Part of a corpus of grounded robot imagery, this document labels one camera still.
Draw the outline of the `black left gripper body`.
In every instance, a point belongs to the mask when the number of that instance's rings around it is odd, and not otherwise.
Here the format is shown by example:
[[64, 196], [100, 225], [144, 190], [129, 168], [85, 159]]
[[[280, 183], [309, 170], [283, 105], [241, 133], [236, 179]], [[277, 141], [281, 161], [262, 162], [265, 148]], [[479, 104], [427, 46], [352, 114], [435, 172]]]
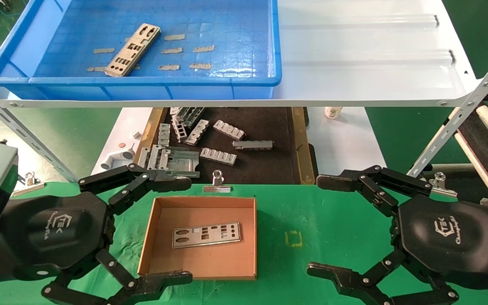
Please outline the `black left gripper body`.
[[78, 279], [98, 265], [114, 230], [107, 204], [90, 192], [10, 200], [0, 216], [0, 282]]

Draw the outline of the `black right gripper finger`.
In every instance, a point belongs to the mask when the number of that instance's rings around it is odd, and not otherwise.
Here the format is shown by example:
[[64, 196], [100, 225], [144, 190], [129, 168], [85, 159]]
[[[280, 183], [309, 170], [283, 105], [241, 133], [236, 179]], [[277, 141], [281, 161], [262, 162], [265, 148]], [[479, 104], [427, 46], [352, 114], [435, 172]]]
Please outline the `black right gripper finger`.
[[379, 165], [365, 170], [343, 170], [340, 175], [319, 175], [316, 184], [320, 189], [358, 192], [386, 217], [394, 217], [399, 201], [385, 189], [407, 197], [429, 196], [432, 186], [425, 181]]
[[365, 274], [317, 262], [308, 264], [307, 273], [332, 281], [338, 294], [360, 299], [366, 305], [451, 305], [459, 301], [459, 294], [435, 273], [425, 276], [430, 291], [388, 297], [378, 284], [405, 262], [408, 262], [407, 253], [395, 250]]

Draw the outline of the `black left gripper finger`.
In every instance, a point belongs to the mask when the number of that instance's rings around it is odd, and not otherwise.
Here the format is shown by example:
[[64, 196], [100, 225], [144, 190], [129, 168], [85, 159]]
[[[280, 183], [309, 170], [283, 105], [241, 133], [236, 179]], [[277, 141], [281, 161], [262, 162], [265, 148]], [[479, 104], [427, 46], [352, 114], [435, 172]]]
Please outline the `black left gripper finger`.
[[134, 278], [107, 249], [95, 254], [97, 265], [102, 265], [122, 286], [112, 297], [104, 299], [93, 294], [70, 289], [72, 274], [64, 270], [46, 285], [42, 296], [58, 305], [135, 305], [160, 299], [168, 286], [190, 284], [192, 273], [183, 270], [161, 272]]
[[113, 215], [127, 211], [150, 191], [163, 193], [184, 191], [192, 186], [191, 179], [166, 170], [147, 170], [138, 164], [120, 166], [79, 180], [81, 192], [101, 194], [120, 189], [108, 200]]

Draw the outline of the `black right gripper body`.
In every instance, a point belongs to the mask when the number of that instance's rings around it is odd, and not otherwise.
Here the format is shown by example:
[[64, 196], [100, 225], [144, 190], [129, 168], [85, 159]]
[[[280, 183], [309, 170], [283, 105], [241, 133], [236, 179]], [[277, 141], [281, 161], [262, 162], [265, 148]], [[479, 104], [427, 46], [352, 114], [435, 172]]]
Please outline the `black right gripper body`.
[[488, 206], [419, 195], [399, 206], [396, 219], [396, 245], [407, 253], [403, 266], [417, 279], [440, 275], [488, 290]]

